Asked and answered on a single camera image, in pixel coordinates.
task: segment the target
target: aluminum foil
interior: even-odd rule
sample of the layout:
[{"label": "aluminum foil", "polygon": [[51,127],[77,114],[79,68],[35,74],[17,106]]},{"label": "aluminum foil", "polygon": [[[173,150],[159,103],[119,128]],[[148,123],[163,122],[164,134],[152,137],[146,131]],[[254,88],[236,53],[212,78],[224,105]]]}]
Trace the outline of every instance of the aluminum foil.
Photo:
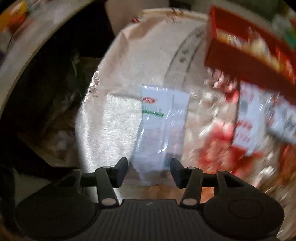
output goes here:
[{"label": "aluminum foil", "polygon": [[[76,139],[85,172],[114,166],[122,156],[130,159],[141,121],[142,84],[191,94],[181,158],[185,167],[198,167],[193,154],[204,146],[216,123],[235,123],[237,104],[227,101],[221,90],[204,84],[209,78],[204,67],[207,17],[159,9],[143,11],[136,19],[118,34],[101,61],[77,115]],[[272,141],[266,154],[253,162],[252,174],[245,179],[267,191],[267,183],[277,175],[278,155],[279,147]],[[115,192],[119,201],[180,201],[184,190],[178,189],[168,174],[167,183],[144,187],[124,181]],[[88,188],[87,193],[97,201],[95,188]],[[212,188],[203,188],[201,202],[212,196]],[[280,237],[285,230],[283,225]]]}]

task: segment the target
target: food package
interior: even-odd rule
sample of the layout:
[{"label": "food package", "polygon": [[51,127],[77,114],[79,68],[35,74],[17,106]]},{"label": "food package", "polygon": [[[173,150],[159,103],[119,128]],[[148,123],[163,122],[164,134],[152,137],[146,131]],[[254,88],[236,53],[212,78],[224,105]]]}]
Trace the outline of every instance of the food package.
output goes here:
[{"label": "food package", "polygon": [[263,91],[256,85],[241,81],[237,124],[232,147],[246,155],[262,155],[265,146],[267,101]]},{"label": "food package", "polygon": [[279,157],[279,183],[287,184],[296,177],[296,145],[282,144]]},{"label": "food package", "polygon": [[20,27],[28,15],[25,1],[15,1],[0,15],[0,32],[7,28],[12,34]]},{"label": "food package", "polygon": [[172,157],[181,156],[189,94],[142,86],[142,121],[131,157],[140,185],[161,183]]},{"label": "food package", "polygon": [[295,84],[296,76],[290,59],[278,47],[276,47],[276,55],[281,66],[282,73],[292,84]]},{"label": "food package", "polygon": [[234,125],[216,123],[199,150],[199,167],[206,173],[223,169],[246,179],[253,171],[253,157],[245,157],[231,147]]},{"label": "food package", "polygon": [[267,43],[258,32],[252,32],[250,29],[248,41],[250,44],[250,54],[261,60],[266,65],[269,65],[276,72],[281,72],[279,59],[271,54]]},{"label": "food package", "polygon": [[296,144],[296,106],[279,97],[267,113],[268,131],[282,142]]}]

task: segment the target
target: plastic bag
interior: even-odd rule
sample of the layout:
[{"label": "plastic bag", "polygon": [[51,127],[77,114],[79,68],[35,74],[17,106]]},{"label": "plastic bag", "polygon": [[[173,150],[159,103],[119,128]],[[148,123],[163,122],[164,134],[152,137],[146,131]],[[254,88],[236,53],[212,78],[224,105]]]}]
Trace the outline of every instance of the plastic bag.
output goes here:
[{"label": "plastic bag", "polygon": [[168,160],[182,154],[188,101],[184,92],[142,87],[142,121],[131,157],[140,185],[161,183]]},{"label": "plastic bag", "polygon": [[279,98],[270,107],[267,123],[271,134],[283,142],[296,144],[296,106]]}]

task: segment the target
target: red packaging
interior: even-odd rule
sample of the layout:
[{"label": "red packaging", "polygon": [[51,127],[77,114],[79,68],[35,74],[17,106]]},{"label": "red packaging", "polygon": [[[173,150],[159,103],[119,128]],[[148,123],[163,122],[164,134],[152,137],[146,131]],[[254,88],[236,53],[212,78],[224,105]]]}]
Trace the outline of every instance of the red packaging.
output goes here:
[{"label": "red packaging", "polygon": [[265,40],[272,56],[276,56],[276,47],[285,53],[293,68],[296,67],[296,53],[288,45],[277,39],[275,35],[246,19],[230,13],[222,8],[212,6],[210,19],[207,24],[207,54],[205,66],[243,79],[246,82],[258,85],[263,89],[278,91],[291,104],[296,104],[296,87],[286,76],[262,62],[253,55],[241,49],[220,41],[217,31],[222,30],[234,36],[248,40],[248,29],[258,32]]},{"label": "red packaging", "polygon": [[199,168],[206,173],[223,169],[243,179],[252,173],[254,157],[245,157],[243,151],[231,147],[233,133],[233,125],[213,126],[204,146],[199,150]]},{"label": "red packaging", "polygon": [[279,156],[279,182],[287,183],[296,174],[296,145],[283,144]]},{"label": "red packaging", "polygon": [[210,77],[205,80],[205,84],[224,93],[227,102],[237,103],[239,99],[237,78],[231,79],[218,69],[208,68],[207,72]]},{"label": "red packaging", "polygon": [[291,84],[294,85],[296,76],[290,59],[278,47],[276,47],[276,56],[279,59],[280,64],[282,65],[282,73],[291,82]]}]

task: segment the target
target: grocery items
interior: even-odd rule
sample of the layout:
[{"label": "grocery items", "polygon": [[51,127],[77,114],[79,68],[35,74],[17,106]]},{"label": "grocery items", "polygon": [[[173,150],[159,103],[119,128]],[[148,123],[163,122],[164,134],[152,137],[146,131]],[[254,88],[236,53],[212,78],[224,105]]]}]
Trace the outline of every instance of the grocery items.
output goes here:
[{"label": "grocery items", "polygon": [[26,20],[27,16],[50,0],[16,0],[0,13],[0,65],[4,59],[12,36]]},{"label": "grocery items", "polygon": [[142,121],[131,158],[137,184],[159,184],[168,158],[182,154],[188,101],[181,91],[142,86]]},{"label": "grocery items", "polygon": [[270,107],[267,127],[269,132],[281,141],[296,144],[296,106],[278,98]]},{"label": "grocery items", "polygon": [[199,167],[206,173],[215,173],[218,169],[227,170],[240,178],[252,173],[254,158],[245,157],[243,152],[231,147],[234,126],[215,124],[199,150]]},{"label": "grocery items", "polygon": [[245,151],[247,156],[263,152],[266,118],[262,93],[257,86],[240,82],[237,124],[231,146]]},{"label": "grocery items", "polygon": [[220,41],[232,45],[244,51],[270,66],[276,72],[283,74],[292,84],[295,83],[296,76],[291,65],[290,59],[279,47],[276,47],[276,55],[272,55],[266,41],[261,35],[249,28],[248,41],[236,37],[223,30],[217,30],[217,37]]},{"label": "grocery items", "polygon": [[276,47],[276,55],[281,66],[282,73],[292,84],[295,84],[296,76],[288,56],[285,55],[278,47]]},{"label": "grocery items", "polygon": [[232,79],[229,75],[225,75],[223,71],[218,69],[212,70],[207,68],[209,78],[204,84],[222,91],[225,94],[225,100],[237,103],[239,99],[239,91],[237,90],[237,78]]},{"label": "grocery items", "polygon": [[296,175],[296,145],[282,144],[279,156],[279,183],[287,184]]}]

